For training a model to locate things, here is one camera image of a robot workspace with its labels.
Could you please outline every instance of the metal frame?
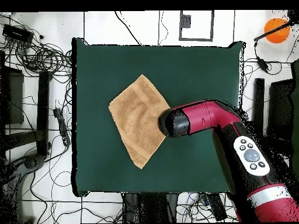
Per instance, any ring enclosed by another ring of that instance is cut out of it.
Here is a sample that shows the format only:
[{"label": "metal frame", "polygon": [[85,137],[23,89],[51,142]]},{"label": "metal frame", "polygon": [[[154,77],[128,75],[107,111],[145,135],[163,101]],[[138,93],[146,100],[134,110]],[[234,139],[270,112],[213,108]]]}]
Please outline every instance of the metal frame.
[{"label": "metal frame", "polygon": [[183,11],[180,11],[180,26],[179,26],[179,41],[209,41],[213,42],[214,37],[214,10],[211,11],[211,31],[210,31],[210,38],[182,38],[182,17]]},{"label": "metal frame", "polygon": [[51,75],[48,71],[39,73],[39,98],[37,104],[37,130],[5,135],[6,144],[0,149],[7,151],[36,142],[37,154],[47,156],[48,152],[48,96]]}]

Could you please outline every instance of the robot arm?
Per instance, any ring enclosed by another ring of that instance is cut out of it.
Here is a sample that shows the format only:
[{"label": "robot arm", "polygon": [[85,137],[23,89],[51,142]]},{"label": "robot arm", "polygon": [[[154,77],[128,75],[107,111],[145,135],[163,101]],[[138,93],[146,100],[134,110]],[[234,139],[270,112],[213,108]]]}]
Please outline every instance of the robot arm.
[{"label": "robot arm", "polygon": [[281,182],[277,166],[231,108],[218,101],[197,101],[166,110],[159,118],[159,127],[168,137],[212,129],[240,221],[299,221],[298,205]]}]

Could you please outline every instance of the orange ball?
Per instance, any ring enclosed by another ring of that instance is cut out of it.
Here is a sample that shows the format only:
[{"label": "orange ball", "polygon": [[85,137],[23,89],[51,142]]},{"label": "orange ball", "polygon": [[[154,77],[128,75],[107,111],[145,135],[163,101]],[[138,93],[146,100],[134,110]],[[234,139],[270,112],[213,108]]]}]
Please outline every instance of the orange ball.
[{"label": "orange ball", "polygon": [[[266,23],[264,32],[267,33],[281,25],[284,25],[285,23],[287,23],[287,20],[281,18],[271,19]],[[272,43],[281,43],[287,39],[289,34],[290,34],[290,27],[285,27],[283,29],[280,29],[279,31],[276,31],[275,33],[266,36],[266,38]]]}]

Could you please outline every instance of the table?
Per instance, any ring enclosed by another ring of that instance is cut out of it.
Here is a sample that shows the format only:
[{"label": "table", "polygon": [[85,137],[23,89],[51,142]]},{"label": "table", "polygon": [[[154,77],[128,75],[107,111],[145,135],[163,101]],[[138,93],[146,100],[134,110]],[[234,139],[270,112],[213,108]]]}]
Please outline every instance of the table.
[{"label": "table", "polygon": [[72,144],[77,147],[77,155],[73,154],[76,190],[228,191],[211,130],[165,139],[141,170],[131,161],[108,104],[143,74],[170,107],[203,99],[237,106],[243,49],[242,42],[229,48],[157,47],[85,45],[78,38],[73,44],[77,53],[77,143]]}]

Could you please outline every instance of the wire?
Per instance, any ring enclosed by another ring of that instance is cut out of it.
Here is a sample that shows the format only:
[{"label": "wire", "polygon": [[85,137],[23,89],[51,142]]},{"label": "wire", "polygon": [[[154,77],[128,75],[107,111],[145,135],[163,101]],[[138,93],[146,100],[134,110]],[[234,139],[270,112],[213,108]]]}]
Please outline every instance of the wire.
[{"label": "wire", "polygon": [[[256,59],[257,59],[257,63],[260,65],[260,67],[262,67],[262,70],[265,71],[267,74],[269,75],[277,75],[281,72],[281,70],[283,69],[283,66],[282,66],[282,63],[279,62],[279,61],[264,61],[263,59],[261,59],[257,53],[256,53],[256,47],[258,46],[258,42],[256,41],[255,44],[254,44],[254,49],[255,49],[255,56],[256,56]],[[277,72],[277,73],[269,73],[269,71],[272,69],[272,66],[270,69],[268,69],[268,64],[271,65],[271,63],[274,62],[276,64],[280,64],[280,70]]]},{"label": "wire", "polygon": [[138,45],[141,46],[141,43],[138,42],[138,40],[136,40],[136,38],[135,38],[135,36],[132,34],[131,30],[130,30],[130,29],[128,28],[128,26],[123,22],[123,20],[121,20],[121,19],[119,18],[119,16],[117,15],[116,11],[115,11],[114,13],[115,13],[116,17],[118,18],[118,20],[120,20],[120,21],[122,22],[122,24],[125,25],[125,27],[126,27],[127,30],[130,32],[130,34],[132,35],[132,37],[134,38],[134,40],[138,43]]},{"label": "wire", "polygon": [[30,95],[30,96],[27,96],[27,97],[24,97],[24,98],[15,98],[15,99],[13,99],[13,100],[27,99],[27,98],[32,98],[32,101],[33,101],[33,103],[34,103],[34,104],[30,104],[30,103],[24,103],[24,102],[19,102],[19,103],[21,103],[21,104],[24,104],[24,105],[39,106],[39,105],[38,105],[38,104],[36,104],[36,102],[34,101],[34,99],[33,99],[33,96],[32,96],[32,95]]},{"label": "wire", "polygon": [[36,146],[34,146],[33,148],[29,149],[29,150],[24,154],[24,157],[26,157],[26,154],[27,154],[30,150],[34,149],[34,148],[36,148]]},{"label": "wire", "polygon": [[[270,100],[264,101],[264,103],[268,102]],[[247,113],[249,110],[253,109],[253,107],[249,108],[248,110],[246,110],[245,112]]]},{"label": "wire", "polygon": [[[51,189],[51,203],[52,203],[52,205],[51,205],[51,209],[52,209],[52,207],[53,207],[53,188],[54,188],[54,185],[56,184],[56,185],[58,185],[55,181],[56,181],[56,179],[59,177],[59,175],[61,175],[61,174],[63,174],[63,173],[69,173],[69,174],[71,174],[69,171],[62,171],[62,172],[60,172],[60,173],[58,173],[57,174],[57,176],[55,177],[55,179],[54,179],[54,181],[53,181],[53,184],[52,184],[52,189]],[[69,183],[69,184],[67,184],[67,185],[65,185],[65,186],[63,186],[63,185],[58,185],[59,187],[66,187],[66,186],[69,186],[71,183]],[[56,210],[56,204],[55,204],[55,209],[52,211],[51,210],[51,215],[50,216],[52,216],[52,218],[53,218],[53,222],[55,221],[55,210]]]},{"label": "wire", "polygon": [[[53,141],[52,141],[52,143],[54,142],[54,140],[56,139],[56,137],[60,137],[60,135],[57,135],[57,136],[55,136],[55,138],[53,139]],[[59,186],[59,187],[66,187],[66,186],[69,186],[71,183],[69,183],[69,184],[67,184],[67,185],[59,185],[59,184],[57,184],[56,182],[55,182],[55,180],[53,180],[53,178],[52,178],[52,175],[51,175],[51,169],[50,169],[50,166],[51,166],[51,155],[52,155],[52,149],[53,149],[53,145],[52,145],[52,147],[51,147],[51,153],[50,153],[50,159],[49,159],[49,174],[50,174],[50,178],[51,178],[51,180],[52,180],[52,182],[53,182],[53,184],[55,184],[55,185],[57,185],[57,186]]]},{"label": "wire", "polygon": [[292,52],[293,52],[293,50],[294,50],[294,48],[295,48],[296,41],[297,41],[298,38],[299,38],[299,34],[298,34],[297,38],[295,39],[295,42],[294,42],[293,47],[292,47],[292,50],[291,50],[290,54],[289,54],[288,57],[287,57],[286,63],[287,63],[288,59],[290,58],[290,56],[291,56],[291,54],[292,54]]},{"label": "wire", "polygon": [[46,210],[47,210],[47,208],[48,208],[48,204],[47,204],[43,199],[41,199],[40,197],[38,197],[38,196],[32,191],[32,184],[33,184],[34,180],[35,180],[35,171],[33,172],[33,180],[32,180],[32,182],[31,182],[31,184],[30,184],[30,191],[31,191],[31,193],[32,193],[33,196],[35,196],[38,200],[42,201],[42,202],[45,203],[45,205],[46,205],[46,208],[44,209],[44,212],[40,215],[40,217],[39,217],[39,219],[38,219],[38,221],[37,221],[37,224],[39,224],[41,217],[44,215],[44,213],[46,212]]},{"label": "wire", "polygon": [[102,216],[100,216],[100,215],[97,215],[97,214],[93,213],[93,212],[92,212],[90,209],[88,209],[88,208],[82,208],[82,209],[78,209],[78,210],[76,210],[76,211],[65,212],[65,213],[60,214],[59,217],[54,221],[53,224],[56,224],[57,221],[58,221],[58,219],[59,219],[61,216],[63,216],[63,215],[69,215],[69,214],[74,214],[74,213],[77,213],[77,212],[79,212],[79,211],[82,211],[83,209],[85,209],[86,211],[88,211],[88,212],[91,213],[92,215],[97,216],[98,218],[101,218],[101,219],[102,219],[101,221],[105,221],[105,222],[107,222],[107,223],[114,223],[113,221],[111,222],[111,221],[106,220],[107,218],[112,218],[111,216],[107,216],[107,217],[104,218],[104,217],[102,217]]},{"label": "wire", "polygon": [[165,25],[163,24],[163,15],[164,15],[164,11],[162,12],[162,17],[161,17],[161,24],[163,25],[163,27],[166,29],[166,31],[167,31],[167,35],[166,35],[166,37],[163,39],[163,40],[161,40],[161,42],[159,43],[159,46],[160,46],[160,44],[164,41],[164,40],[166,40],[167,39],[167,36],[168,36],[168,29],[165,27]]},{"label": "wire", "polygon": [[29,123],[29,125],[30,125],[30,127],[31,127],[31,129],[32,129],[32,131],[33,131],[33,134],[34,134],[34,138],[35,138],[35,141],[37,142],[37,136],[36,136],[36,132],[35,132],[35,130],[34,130],[34,128],[33,128],[33,126],[31,125],[31,123],[30,123],[30,121],[29,121],[29,119],[28,119],[28,116],[27,116],[27,114],[23,111],[23,109],[21,109],[20,107],[18,107],[17,105],[15,105],[15,104],[13,104],[12,102],[11,102],[11,104],[13,105],[13,106],[15,106],[17,109],[19,109],[19,110],[21,110],[22,112],[23,112],[23,114],[25,115],[25,117],[27,118],[27,121],[28,121],[28,123]]},{"label": "wire", "polygon": [[[52,157],[51,160],[55,159],[56,157],[58,157],[58,156],[60,156],[60,155],[63,155],[67,150],[68,150],[68,147],[66,147],[66,148],[64,149],[64,151],[61,152],[59,155]],[[47,172],[42,178],[40,178],[34,185],[32,185],[32,187],[34,187],[39,181],[41,181],[41,180],[42,180],[48,173],[49,173],[49,172]],[[25,191],[25,192],[22,194],[22,196],[19,198],[18,202],[22,199],[22,197],[23,197],[28,191],[30,191],[30,189],[28,189],[27,191]]]}]

